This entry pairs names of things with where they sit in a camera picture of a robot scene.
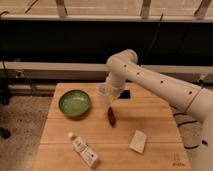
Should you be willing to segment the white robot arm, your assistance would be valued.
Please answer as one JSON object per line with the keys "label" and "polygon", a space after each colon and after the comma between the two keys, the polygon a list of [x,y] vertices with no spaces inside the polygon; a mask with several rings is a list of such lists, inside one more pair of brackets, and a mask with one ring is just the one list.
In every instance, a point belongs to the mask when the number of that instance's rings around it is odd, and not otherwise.
{"label": "white robot arm", "polygon": [[137,62],[138,56],[131,49],[108,58],[107,95],[118,97],[129,80],[200,121],[202,133],[192,171],[213,171],[213,91],[142,68]]}

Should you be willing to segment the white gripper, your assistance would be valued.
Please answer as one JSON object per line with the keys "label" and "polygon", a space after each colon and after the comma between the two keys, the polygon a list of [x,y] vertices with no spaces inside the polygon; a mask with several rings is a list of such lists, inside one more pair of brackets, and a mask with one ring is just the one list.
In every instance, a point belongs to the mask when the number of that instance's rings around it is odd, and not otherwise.
{"label": "white gripper", "polygon": [[108,76],[106,79],[106,92],[109,96],[118,98],[124,91],[125,81],[122,79]]}

